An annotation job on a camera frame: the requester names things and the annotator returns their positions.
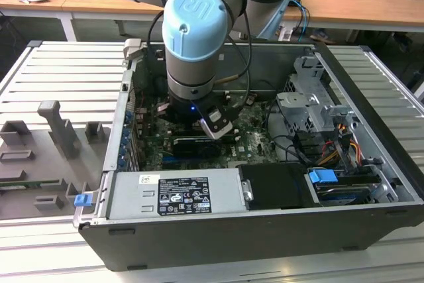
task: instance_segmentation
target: blue cable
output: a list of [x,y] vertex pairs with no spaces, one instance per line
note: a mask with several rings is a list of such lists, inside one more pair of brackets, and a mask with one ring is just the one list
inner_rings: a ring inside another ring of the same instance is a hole
[[300,37],[299,37],[299,42],[302,40],[302,38],[303,38],[303,35],[305,34],[305,31],[306,31],[306,25],[307,25],[307,21],[306,21],[306,19],[307,19],[307,15],[306,15],[306,11],[305,11],[305,9],[303,8],[303,6],[300,4],[300,3],[298,3],[296,0],[291,0],[291,1],[293,1],[298,7],[299,7],[299,9],[300,10],[302,10],[302,13],[303,13],[303,18],[304,18],[304,22],[303,22],[303,29],[302,29],[302,33],[300,34]]

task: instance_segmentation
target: blue latch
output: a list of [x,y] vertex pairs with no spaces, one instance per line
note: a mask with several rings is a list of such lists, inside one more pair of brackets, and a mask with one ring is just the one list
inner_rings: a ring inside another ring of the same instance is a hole
[[91,207],[93,201],[92,194],[82,194],[75,197],[74,206],[76,207]]
[[313,184],[319,182],[338,182],[336,174],[332,169],[316,169],[309,173]]

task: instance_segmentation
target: motherboard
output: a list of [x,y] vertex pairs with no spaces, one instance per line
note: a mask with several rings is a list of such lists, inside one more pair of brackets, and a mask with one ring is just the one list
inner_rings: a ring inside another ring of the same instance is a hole
[[234,121],[232,131],[217,141],[209,139],[198,123],[185,127],[159,118],[156,109],[162,99],[146,98],[136,111],[140,169],[235,168],[277,162],[276,145],[264,127],[267,103],[253,102],[253,98]]

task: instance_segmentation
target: warning label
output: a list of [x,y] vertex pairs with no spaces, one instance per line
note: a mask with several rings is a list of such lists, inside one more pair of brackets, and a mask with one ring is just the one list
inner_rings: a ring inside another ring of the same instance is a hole
[[160,179],[158,201],[160,215],[212,212],[207,177]]

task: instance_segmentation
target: yellow wire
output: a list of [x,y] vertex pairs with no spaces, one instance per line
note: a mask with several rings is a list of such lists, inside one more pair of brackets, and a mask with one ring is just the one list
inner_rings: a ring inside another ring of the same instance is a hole
[[359,148],[356,144],[354,144],[353,142],[350,144],[351,146],[353,146],[355,148],[356,151],[356,162],[359,163],[360,162],[360,152],[359,152]]
[[323,159],[322,161],[320,161],[318,163],[318,165],[322,165],[325,164],[326,162],[330,161],[331,159],[333,159],[335,156],[337,156],[339,153],[337,152],[337,150],[335,150],[334,152],[331,153],[330,156],[326,157],[325,159]]

